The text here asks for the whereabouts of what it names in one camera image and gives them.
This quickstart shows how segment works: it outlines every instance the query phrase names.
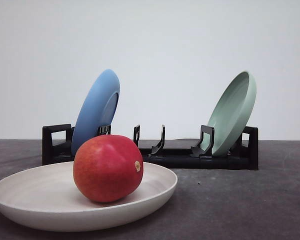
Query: tableware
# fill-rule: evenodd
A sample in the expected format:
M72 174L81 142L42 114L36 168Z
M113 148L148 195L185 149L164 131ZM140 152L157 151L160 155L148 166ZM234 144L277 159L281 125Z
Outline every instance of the tableware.
M214 127L213 156L225 156L239 138L254 108L256 94L256 81L247 71L236 76L226 88L207 124ZM209 142L209 137L204 137L201 148L205 150Z
M99 127L111 124L119 93L117 75L111 69L105 70L92 85L76 120L71 142L73 156L85 141L96 136Z
M111 203L84 197L73 180L73 162L27 169L0 181L0 212L34 229L82 232L111 228L141 219L164 205L174 193L176 174L144 162L139 187Z

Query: plate rim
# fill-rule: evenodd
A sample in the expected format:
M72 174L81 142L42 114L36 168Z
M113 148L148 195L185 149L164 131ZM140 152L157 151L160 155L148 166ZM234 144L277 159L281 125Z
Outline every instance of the plate rim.
M12 176L15 176L15 175L27 172L27 171L32 171L33 169L46 168L46 167L51 167L51 166L55 166L55 165L65 165L65 164L70 164L70 163L73 164L73 161L71 161L71 162L69 162L69 161L68 162L59 162L59 163L54 163L54 164L49 164L49 165L32 167L32 168L29 168L29 169L25 169L25 170L16 172L16 173L11 174L9 176L6 176L6 177L4 177L3 179L0 180L0 183L2 181L6 181L8 178L10 178ZM137 200L137 201L127 202L127 203L123 203L123 204L119 204L119 205L113 205L113 206L105 206L105 207L99 207L99 208L85 209L85 210L60 210L60 211L55 211L55 210L29 209L29 208L26 208L26 207L15 207L15 206L12 206L11 204L3 203L1 200L0 200L0 205L5 206L7 208L19 210L19 211L44 213L44 214L59 214L59 213L65 213L65 214L69 213L69 214L71 214L71 213L99 212L99 211L106 211L106 210L110 210L110 209L122 208L122 207L127 207L127 206L130 206L130 205L136 205L136 204L139 204L139 203L147 202L149 200L156 199L156 198L170 192L172 189L174 189L176 187L176 185L178 183L178 176L171 169L166 168L166 167L161 166L161 165L158 165L158 164L153 164L153 163L150 163L150 162L143 162L143 164L147 164L147 165L150 165L150 166L155 166L156 168L162 168L162 169L168 170L168 172L171 172L172 175L174 176L174 183L172 184L172 186L170 186L169 188L167 188L166 190L164 190L160 193L157 193L156 195L149 196L147 198L140 199L140 200Z

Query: plate rack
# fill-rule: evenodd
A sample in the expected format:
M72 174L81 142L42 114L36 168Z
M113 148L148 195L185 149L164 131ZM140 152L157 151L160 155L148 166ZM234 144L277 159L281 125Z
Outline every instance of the plate rack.
M63 163L74 160L71 154L71 139L75 127L71 124L44 126L42 128L42 165ZM53 145L52 133L66 132L64 142ZM212 149L215 141L215 129L201 125L200 139L194 145L185 145L183 139L168 140L173 147L165 147L166 127L161 127L161 138L151 147L143 147L140 140L140 125L133 129L133 142L138 146L144 162L178 169L229 169L229 170L258 170L259 146L258 128L246 126L242 131L248 134L248 144L244 145L242 134L225 156L213 156ZM96 136L111 134L111 125L98 128ZM201 148L204 137L209 135L209 145Z

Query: green plate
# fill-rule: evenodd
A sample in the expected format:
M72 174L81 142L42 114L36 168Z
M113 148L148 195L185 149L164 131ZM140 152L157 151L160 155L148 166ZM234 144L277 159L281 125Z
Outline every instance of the green plate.
M214 127L213 156L225 156L243 132L256 101L257 86L254 77L241 72L230 83L216 104L208 126ZM204 136L201 148L209 145Z

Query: dark gray table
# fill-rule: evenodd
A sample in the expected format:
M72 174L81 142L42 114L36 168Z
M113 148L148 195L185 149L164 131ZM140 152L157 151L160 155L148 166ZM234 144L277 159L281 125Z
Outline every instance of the dark gray table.
M0 140L0 180L40 165L40 140ZM162 208L105 230L41 231L0 213L0 240L300 240L300 141L260 141L259 166L259 171L173 169L178 185Z

